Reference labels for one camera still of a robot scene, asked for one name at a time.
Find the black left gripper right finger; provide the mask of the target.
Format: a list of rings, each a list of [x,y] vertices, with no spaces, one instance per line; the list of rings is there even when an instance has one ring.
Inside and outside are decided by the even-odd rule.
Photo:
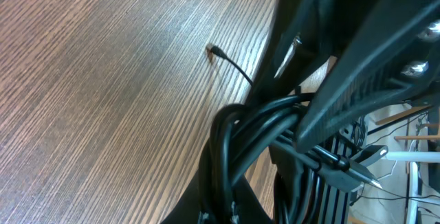
[[[439,0],[379,0],[311,101],[297,151],[427,88],[439,73],[439,45],[419,35],[437,19]]]

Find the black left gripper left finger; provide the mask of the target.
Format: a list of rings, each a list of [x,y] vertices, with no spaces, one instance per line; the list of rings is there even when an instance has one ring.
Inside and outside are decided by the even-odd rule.
[[[273,223],[244,176],[239,179],[234,189],[238,214],[238,217],[235,218],[236,223]],[[162,223],[232,223],[231,217],[223,221],[220,216],[212,216],[202,212],[198,193],[198,172],[196,172],[177,205]]]

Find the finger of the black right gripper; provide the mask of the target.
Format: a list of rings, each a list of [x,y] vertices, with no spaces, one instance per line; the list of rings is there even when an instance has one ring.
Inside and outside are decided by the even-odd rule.
[[[286,96],[347,48],[377,0],[277,0],[268,40],[246,98]]]

